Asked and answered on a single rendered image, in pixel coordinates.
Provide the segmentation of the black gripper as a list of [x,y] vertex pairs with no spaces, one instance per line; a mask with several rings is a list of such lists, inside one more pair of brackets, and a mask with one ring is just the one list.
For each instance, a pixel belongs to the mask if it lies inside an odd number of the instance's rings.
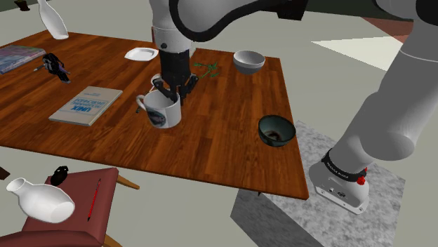
[[[164,83],[155,88],[173,102],[177,102],[176,87],[179,86],[180,104],[183,105],[184,99],[192,92],[199,80],[196,74],[190,72],[190,51],[171,53],[160,50],[159,57],[161,77]],[[169,89],[164,86],[165,83],[170,86]]]

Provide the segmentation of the white square plate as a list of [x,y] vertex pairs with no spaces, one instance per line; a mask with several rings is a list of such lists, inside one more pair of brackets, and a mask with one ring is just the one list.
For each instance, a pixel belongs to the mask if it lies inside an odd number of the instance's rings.
[[125,54],[125,58],[134,61],[147,62],[157,57],[159,51],[154,48],[137,47]]

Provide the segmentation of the green plant sprig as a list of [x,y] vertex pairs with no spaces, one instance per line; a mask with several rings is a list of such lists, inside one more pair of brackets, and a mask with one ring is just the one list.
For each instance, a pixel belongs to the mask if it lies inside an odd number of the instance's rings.
[[201,78],[204,78],[205,76],[209,75],[211,78],[216,77],[219,75],[219,72],[215,72],[217,70],[217,62],[214,62],[213,64],[202,64],[199,62],[195,62],[194,66],[195,67],[206,67],[207,71],[201,75]]

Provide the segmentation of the colourful magazine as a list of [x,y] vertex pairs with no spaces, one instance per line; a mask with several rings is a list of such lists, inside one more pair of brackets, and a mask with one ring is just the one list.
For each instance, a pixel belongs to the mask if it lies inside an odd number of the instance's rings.
[[44,49],[29,46],[10,45],[0,48],[0,74],[14,70],[45,54]]

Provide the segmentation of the wide white vase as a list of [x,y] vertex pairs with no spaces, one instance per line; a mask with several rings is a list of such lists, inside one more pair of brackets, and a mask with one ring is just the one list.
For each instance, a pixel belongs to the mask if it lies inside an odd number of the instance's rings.
[[28,217],[42,222],[61,223],[75,210],[70,196],[53,185],[35,185],[24,178],[16,178],[8,183],[6,190],[18,197],[19,207]]

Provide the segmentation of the grey bowl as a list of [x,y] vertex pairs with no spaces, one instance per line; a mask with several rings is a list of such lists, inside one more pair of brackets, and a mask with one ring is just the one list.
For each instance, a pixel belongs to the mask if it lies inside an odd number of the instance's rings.
[[233,55],[233,63],[242,74],[255,74],[265,64],[265,57],[255,51],[238,51]]

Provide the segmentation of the wooden table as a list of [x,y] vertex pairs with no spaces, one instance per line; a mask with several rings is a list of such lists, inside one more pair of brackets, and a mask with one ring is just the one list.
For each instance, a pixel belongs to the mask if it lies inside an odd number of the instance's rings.
[[[71,81],[64,84],[40,70],[38,60],[0,75],[1,146],[308,198],[298,143],[270,147],[258,135],[261,117],[291,117],[279,59],[268,58],[257,74],[244,76],[231,52],[196,50],[193,61],[215,63],[219,74],[197,83],[176,127],[158,129],[137,112],[135,99],[150,89],[159,60],[125,58],[141,41],[78,33],[55,40],[42,31],[18,44],[55,53]],[[50,120],[88,86],[119,89],[121,95],[92,126]]]

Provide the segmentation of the slim white vase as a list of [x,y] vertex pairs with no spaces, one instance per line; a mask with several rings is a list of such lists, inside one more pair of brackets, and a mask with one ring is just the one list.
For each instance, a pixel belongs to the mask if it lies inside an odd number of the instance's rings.
[[47,3],[47,0],[37,0],[37,2],[41,21],[51,36],[57,40],[68,39],[67,28],[57,11]]

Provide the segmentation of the small black rounded object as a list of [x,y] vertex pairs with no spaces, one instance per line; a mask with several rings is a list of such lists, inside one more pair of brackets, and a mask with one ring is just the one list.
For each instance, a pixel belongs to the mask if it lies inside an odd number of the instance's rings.
[[59,166],[53,173],[50,183],[53,186],[61,185],[68,176],[69,168],[67,166]]

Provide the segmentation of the grey marbled robot stand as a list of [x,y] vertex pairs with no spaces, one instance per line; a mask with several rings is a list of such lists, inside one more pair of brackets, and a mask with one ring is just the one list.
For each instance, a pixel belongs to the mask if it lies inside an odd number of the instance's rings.
[[318,195],[303,201],[240,189],[230,217],[258,247],[393,247],[405,180],[372,164],[360,215]]

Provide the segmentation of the white mug with picture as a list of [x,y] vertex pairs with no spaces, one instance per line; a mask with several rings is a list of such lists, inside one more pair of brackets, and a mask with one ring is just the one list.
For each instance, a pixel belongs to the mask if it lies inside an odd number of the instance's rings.
[[182,117],[180,96],[176,96],[177,100],[174,102],[159,90],[154,90],[146,95],[138,95],[136,102],[147,112],[147,117],[155,128],[172,128],[179,124]]

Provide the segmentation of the dark teal bowl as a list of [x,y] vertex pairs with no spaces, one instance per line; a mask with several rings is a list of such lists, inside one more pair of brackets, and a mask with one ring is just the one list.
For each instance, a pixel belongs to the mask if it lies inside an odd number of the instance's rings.
[[258,134],[266,145],[282,147],[296,136],[296,127],[282,116],[265,115],[258,121]]

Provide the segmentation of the grey book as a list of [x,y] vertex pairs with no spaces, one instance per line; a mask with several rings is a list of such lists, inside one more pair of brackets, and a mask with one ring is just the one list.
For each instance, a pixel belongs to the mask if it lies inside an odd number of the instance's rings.
[[88,86],[48,119],[80,126],[92,126],[122,93],[122,90]]

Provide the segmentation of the red pen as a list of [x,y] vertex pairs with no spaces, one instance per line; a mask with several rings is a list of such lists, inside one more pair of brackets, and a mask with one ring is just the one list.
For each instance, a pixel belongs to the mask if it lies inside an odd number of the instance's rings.
[[95,188],[95,191],[94,191],[94,194],[93,194],[93,200],[92,200],[92,203],[91,203],[91,206],[90,206],[90,209],[89,209],[89,212],[88,212],[88,216],[87,216],[87,222],[91,219],[91,216],[92,216],[92,213],[93,213],[93,208],[94,208],[94,205],[95,205],[95,200],[96,200],[96,197],[98,195],[98,191],[99,191],[99,187],[100,187],[101,181],[102,181],[102,179],[100,178],[98,180],[97,185],[96,185],[96,188]]

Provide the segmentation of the red chair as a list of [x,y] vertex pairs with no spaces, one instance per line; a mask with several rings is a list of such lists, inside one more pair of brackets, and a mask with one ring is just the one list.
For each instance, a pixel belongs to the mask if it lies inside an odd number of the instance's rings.
[[[87,222],[100,178],[93,213]],[[60,189],[75,203],[72,216],[58,224],[27,218],[21,231],[0,237],[0,247],[122,247],[106,234],[116,184],[140,188],[120,176],[117,168],[70,173]]]

